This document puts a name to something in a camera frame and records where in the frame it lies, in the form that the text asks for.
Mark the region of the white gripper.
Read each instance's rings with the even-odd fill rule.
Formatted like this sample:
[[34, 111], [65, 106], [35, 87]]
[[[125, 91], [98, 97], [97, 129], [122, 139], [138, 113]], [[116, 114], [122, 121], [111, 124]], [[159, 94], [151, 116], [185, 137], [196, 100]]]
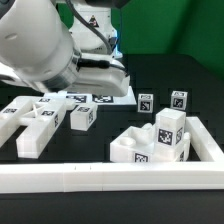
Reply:
[[62, 73], [43, 80], [21, 78], [12, 68], [0, 62], [0, 81], [42, 93], [64, 90], [123, 97], [128, 92], [130, 76], [125, 67], [113, 57], [84, 53], [80, 58], [73, 56]]

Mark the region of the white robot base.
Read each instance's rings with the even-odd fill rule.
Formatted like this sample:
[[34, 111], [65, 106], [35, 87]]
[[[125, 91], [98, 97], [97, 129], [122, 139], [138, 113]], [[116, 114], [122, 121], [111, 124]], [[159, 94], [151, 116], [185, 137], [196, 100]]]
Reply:
[[91, 7], [81, 3], [74, 3], [77, 13], [101, 36], [92, 32], [77, 18], [74, 18], [70, 33], [83, 53], [107, 54], [114, 58], [121, 58], [122, 53], [118, 50], [118, 33], [111, 24], [111, 10], [103, 7]]

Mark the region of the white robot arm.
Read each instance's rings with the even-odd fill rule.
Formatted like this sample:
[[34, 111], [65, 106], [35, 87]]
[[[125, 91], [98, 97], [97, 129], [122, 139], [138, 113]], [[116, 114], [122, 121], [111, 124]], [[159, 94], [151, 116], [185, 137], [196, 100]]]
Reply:
[[130, 76], [107, 52], [79, 47], [86, 33], [74, 35], [61, 21], [58, 3], [90, 8], [122, 8], [130, 0], [0, 0], [0, 64], [13, 70], [0, 72], [0, 80], [42, 93], [61, 90], [112, 95], [127, 94]]

